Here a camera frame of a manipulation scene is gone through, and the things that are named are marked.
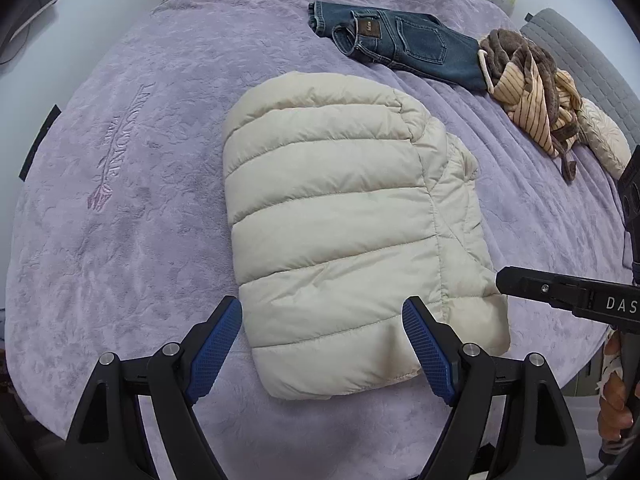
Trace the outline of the person's right hand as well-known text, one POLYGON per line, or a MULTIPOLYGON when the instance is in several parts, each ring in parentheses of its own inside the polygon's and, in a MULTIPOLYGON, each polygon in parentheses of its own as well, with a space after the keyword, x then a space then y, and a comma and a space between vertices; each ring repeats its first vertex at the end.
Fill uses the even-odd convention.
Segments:
POLYGON ((610 333, 604 345, 602 376, 598 389, 600 437, 606 442, 618 442, 622 432, 634 424, 634 416, 626 405, 628 388, 625 386, 622 372, 622 344, 619 332, 610 333))

